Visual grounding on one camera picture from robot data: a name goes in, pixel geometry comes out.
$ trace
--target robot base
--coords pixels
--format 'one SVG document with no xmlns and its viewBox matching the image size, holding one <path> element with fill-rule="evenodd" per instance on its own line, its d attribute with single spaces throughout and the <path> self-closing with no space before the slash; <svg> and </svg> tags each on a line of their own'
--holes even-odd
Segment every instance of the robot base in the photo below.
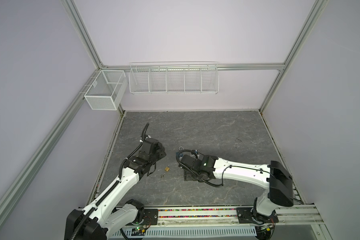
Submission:
<svg viewBox="0 0 360 240">
<path fill-rule="evenodd" d="M 279 219 L 276 215 L 276 211 L 273 211 L 269 217 L 258 215 L 255 219 L 255 217 L 252 214 L 252 209 L 253 209 L 252 207 L 236 208 L 239 223 L 254 223 L 254 224 L 258 224 L 258 222 L 272 223 L 272 220 L 274 223 L 279 222 Z"/>
</svg>

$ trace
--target black cable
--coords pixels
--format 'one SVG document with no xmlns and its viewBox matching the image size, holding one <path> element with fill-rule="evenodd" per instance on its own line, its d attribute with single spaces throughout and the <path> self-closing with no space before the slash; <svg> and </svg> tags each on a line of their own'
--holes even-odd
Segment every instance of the black cable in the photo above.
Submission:
<svg viewBox="0 0 360 240">
<path fill-rule="evenodd" d="M 292 199 L 292 200 L 295 200 L 295 201 L 297 201 L 297 202 L 299 202 L 299 203 L 301 203 L 301 204 L 303 204 L 303 205 L 304 205 L 304 202 L 303 202 L 303 201 L 301 201 L 301 200 L 295 199 L 295 198 L 293 198 L 293 197 L 291 197 L 291 199 Z"/>
<path fill-rule="evenodd" d="M 93 211 L 95 210 L 95 208 L 91 208 L 86 215 L 84 215 L 84 217 L 81 219 L 81 221 L 79 222 L 79 224 L 77 225 L 77 227 L 75 228 L 75 230 L 73 231 L 70 240 L 74 240 L 77 237 L 77 234 L 79 233 L 79 231 L 81 230 L 82 226 L 84 225 L 84 223 L 87 221 L 87 219 L 89 218 L 89 215 L 91 215 L 91 213 L 93 213 Z"/>
<path fill-rule="evenodd" d="M 120 228 L 120 233 L 121 235 L 123 235 L 125 240 L 143 240 L 143 238 L 129 238 L 127 237 L 127 235 L 125 234 L 124 230 L 122 228 Z"/>
<path fill-rule="evenodd" d="M 269 173 L 269 175 L 271 175 L 272 177 L 274 177 L 274 178 L 275 178 L 275 176 L 274 176 L 272 173 L 267 172 L 267 171 L 264 171 L 264 170 L 255 169 L 255 168 L 250 168 L 250 167 L 242 167 L 242 166 L 233 166 L 233 167 L 241 167 L 241 168 L 246 168 L 246 169 L 256 170 L 256 171 L 260 171 L 260 172 L 266 172 L 266 173 Z"/>
<path fill-rule="evenodd" d="M 149 175 L 151 175 L 152 173 L 154 173 L 154 171 L 153 171 L 153 172 L 148 172 L 148 173 L 147 173 L 147 177 L 148 177 Z"/>
<path fill-rule="evenodd" d="M 224 172 L 226 171 L 227 168 L 232 168 L 232 165 L 229 165 L 227 166 L 224 170 L 223 170 L 223 173 L 221 174 L 221 185 L 223 186 L 223 175 L 224 175 Z"/>
<path fill-rule="evenodd" d="M 141 146 L 143 146 L 143 141 L 145 140 L 145 133 L 147 132 L 147 129 L 148 129 L 148 126 L 149 126 L 149 122 L 147 122 L 145 124 L 145 127 L 143 129 L 143 132 L 141 133 L 141 142 L 139 144 L 138 147 L 135 148 L 135 150 L 133 152 L 131 152 L 122 162 L 121 162 L 121 165 L 119 167 L 119 178 L 121 179 L 121 176 L 122 176 L 122 173 L 123 173 L 123 168 L 124 168 L 124 164 L 126 163 L 126 161 L 132 156 L 135 154 L 135 152 L 137 152 Z"/>
<path fill-rule="evenodd" d="M 197 153 L 196 153 L 195 151 L 193 151 L 193 150 L 183 149 L 183 150 L 179 151 L 179 152 L 177 153 L 177 155 L 176 155 L 176 161 L 177 161 L 184 169 L 186 169 L 186 170 L 189 171 L 192 175 L 194 175 L 194 176 L 196 177 L 196 179 L 197 179 L 200 174 L 198 174 L 197 172 L 193 171 L 192 169 L 190 169 L 189 167 L 187 167 L 185 164 L 183 164 L 183 163 L 180 161 L 179 155 L 180 155 L 181 153 L 183 153 L 183 152 L 190 152 L 190 153 L 192 153 L 193 155 L 195 155 L 196 159 L 198 159 Z M 207 180 L 204 180 L 204 179 L 201 179 L 201 181 L 202 181 L 202 182 L 205 182 L 206 184 L 208 184 L 208 185 L 210 185 L 210 186 L 212 186 L 212 187 L 222 187 L 221 184 L 213 184 L 213 183 L 211 183 L 211 182 L 209 182 L 209 181 L 207 181 Z"/>
<path fill-rule="evenodd" d="M 276 224 L 273 222 L 273 219 L 271 218 L 271 221 L 272 221 L 272 224 L 273 224 L 273 231 L 271 233 L 271 236 L 268 238 L 268 240 L 270 240 L 273 236 L 273 233 L 275 232 L 275 227 L 276 227 Z"/>
<path fill-rule="evenodd" d="M 119 184 L 119 180 L 117 180 L 109 189 L 108 191 L 102 195 L 102 197 L 96 202 L 96 207 L 98 207 L 101 202 L 110 194 L 111 191 L 113 191 L 115 189 L 115 187 Z"/>
</svg>

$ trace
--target aluminum frame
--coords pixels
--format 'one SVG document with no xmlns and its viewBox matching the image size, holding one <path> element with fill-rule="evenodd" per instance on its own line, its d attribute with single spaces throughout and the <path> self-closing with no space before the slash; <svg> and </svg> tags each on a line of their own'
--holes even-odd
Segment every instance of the aluminum frame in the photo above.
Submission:
<svg viewBox="0 0 360 240">
<path fill-rule="evenodd" d="M 261 107 L 259 109 L 260 112 L 264 112 L 265 108 L 268 106 L 269 102 L 271 101 L 271 99 L 273 97 L 273 94 L 276 92 L 278 86 L 282 82 L 286 72 L 288 71 L 289 67 L 292 65 L 293 60 L 298 55 L 304 42 L 307 40 L 317 19 L 320 17 L 324 8 L 327 6 L 328 1 L 329 0 L 316 0 L 316 2 L 313 4 L 313 7 L 312 7 L 311 11 L 309 12 L 307 19 L 305 20 L 304 25 L 303 25 L 302 29 L 300 30 L 296 41 L 294 42 L 287 58 L 284 61 L 284 66 L 285 66 L 284 69 L 279 70 L 279 73 L 276 76 L 276 79 L 274 80 L 271 88 L 269 89 L 267 95 L 264 98 L 263 103 L 261 104 Z"/>
<path fill-rule="evenodd" d="M 76 113 L 81 108 L 81 105 L 84 102 L 84 93 L 87 91 L 98 72 L 99 70 L 95 70 L 93 72 L 87 83 L 76 95 L 71 105 L 66 109 L 62 117 L 58 120 L 58 122 L 52 128 L 51 132 L 49 132 L 47 137 L 33 154 L 27 165 L 17 176 L 16 180 L 7 190 L 5 195 L 1 198 L 0 229 L 4 225 L 13 209 L 16 207 L 17 203 L 20 201 L 21 197 L 27 190 L 28 186 L 31 184 L 32 180 L 35 178 L 36 174 L 43 166 L 44 162 L 52 152 L 53 148 L 56 146 L 57 142 L 63 135 L 64 131 L 67 129 L 68 125 L 71 123 Z"/>
<path fill-rule="evenodd" d="M 144 65 L 145 68 L 157 68 L 157 65 Z M 178 65 L 165 65 L 168 68 L 175 68 Z M 232 70 L 283 70 L 284 63 L 219 63 L 217 65 L 218 71 L 232 71 Z M 124 70 L 129 73 L 131 66 L 104 66 L 103 70 Z"/>
<path fill-rule="evenodd" d="M 5 223 L 6 219 L 9 217 L 16 204 L 19 202 L 24 192 L 27 190 L 28 186 L 34 179 L 35 175 L 38 173 L 39 169 L 46 161 L 47 157 L 53 150 L 54 146 L 72 121 L 73 117 L 76 115 L 78 110 L 80 109 L 83 101 L 84 101 L 84 93 L 87 91 L 89 85 L 92 83 L 94 75 L 98 72 L 98 70 L 124 70 L 125 72 L 129 72 L 130 66 L 104 66 L 100 60 L 99 55 L 96 52 L 96 49 L 89 37 L 89 34 L 83 24 L 83 21 L 77 11 L 77 7 L 72 0 L 60 0 L 65 7 L 69 18 L 72 21 L 84 47 L 86 48 L 94 66 L 97 70 L 95 70 L 94 74 L 90 77 L 87 83 L 83 86 L 81 91 L 77 94 L 74 101 L 71 105 L 66 109 L 62 117 L 53 127 L 48 136 L 44 139 L 41 146 L 39 146 L 38 150 L 31 157 L 27 165 L 18 175 L 14 183 L 11 185 L 9 190 L 5 193 L 5 195 L 0 200 L 0 228 Z M 277 87 L 282 81 L 286 71 L 289 69 L 291 63 L 295 59 L 298 51 L 301 49 L 304 41 L 307 39 L 307 36 L 311 32 L 315 22 L 318 17 L 324 10 L 328 3 L 328 0 L 316 0 L 314 6 L 311 9 L 309 16 L 307 17 L 302 30 L 300 31 L 298 38 L 296 39 L 291 51 L 288 54 L 287 59 L 284 63 L 250 63 L 250 64 L 219 64 L 218 70 L 279 70 L 279 74 L 276 77 L 274 83 L 272 84 L 268 94 L 266 95 L 264 102 L 260 107 L 260 112 L 263 112 L 270 102 L 273 94 L 276 92 Z M 119 105 L 118 110 L 120 115 L 123 115 L 124 110 L 121 105 Z"/>
<path fill-rule="evenodd" d="M 84 22 L 82 21 L 79 11 L 77 10 L 77 7 L 73 0 L 60 0 L 62 5 L 64 6 L 69 19 L 71 20 L 73 26 L 75 27 L 77 34 L 80 37 L 80 40 L 82 41 L 84 47 L 87 50 L 87 53 L 89 57 L 91 58 L 93 65 L 95 65 L 95 68 L 101 69 L 104 67 L 102 64 L 99 55 L 97 54 L 97 51 L 95 49 L 95 46 L 89 37 L 88 31 L 84 25 Z"/>
</svg>

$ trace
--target mounting plate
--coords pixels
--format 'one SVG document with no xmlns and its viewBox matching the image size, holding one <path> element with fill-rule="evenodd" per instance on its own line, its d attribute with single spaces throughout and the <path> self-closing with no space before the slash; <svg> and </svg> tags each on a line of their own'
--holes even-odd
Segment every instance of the mounting plate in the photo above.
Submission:
<svg viewBox="0 0 360 240">
<path fill-rule="evenodd" d="M 144 217 L 143 217 L 144 221 L 139 225 L 149 225 L 149 222 L 151 222 L 151 226 L 157 225 L 157 219 L 158 219 L 158 209 L 144 209 Z"/>
<path fill-rule="evenodd" d="M 252 209 L 252 207 L 236 208 L 239 223 L 254 223 L 254 219 L 252 218 L 253 215 L 251 213 L 251 209 Z M 271 218 L 273 219 L 274 223 L 279 222 L 279 219 L 278 219 L 275 211 L 273 211 L 272 214 L 268 218 L 264 218 L 265 223 L 272 223 Z"/>
</svg>

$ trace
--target white mesh basket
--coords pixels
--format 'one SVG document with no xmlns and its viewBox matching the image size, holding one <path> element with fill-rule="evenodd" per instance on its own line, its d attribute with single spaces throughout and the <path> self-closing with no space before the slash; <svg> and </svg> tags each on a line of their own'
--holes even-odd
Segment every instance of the white mesh basket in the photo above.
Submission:
<svg viewBox="0 0 360 240">
<path fill-rule="evenodd" d="M 130 92 L 151 93 L 218 93 L 217 64 L 133 66 L 129 75 Z"/>
<path fill-rule="evenodd" d="M 101 70 L 84 94 L 93 110 L 117 110 L 127 88 L 122 70 Z"/>
</svg>

